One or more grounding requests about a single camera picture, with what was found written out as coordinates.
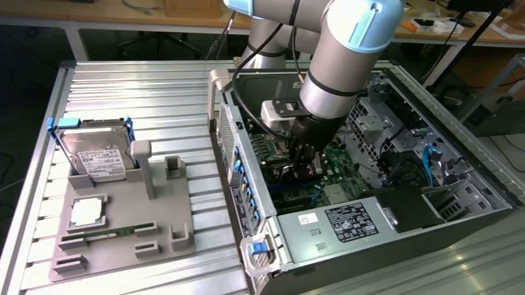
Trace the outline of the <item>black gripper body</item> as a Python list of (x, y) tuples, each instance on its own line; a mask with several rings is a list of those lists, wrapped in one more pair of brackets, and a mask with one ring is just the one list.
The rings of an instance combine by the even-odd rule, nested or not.
[(308, 145), (313, 151), (321, 151), (332, 141), (344, 120), (344, 117), (323, 119), (313, 115), (296, 117), (291, 129), (289, 147)]

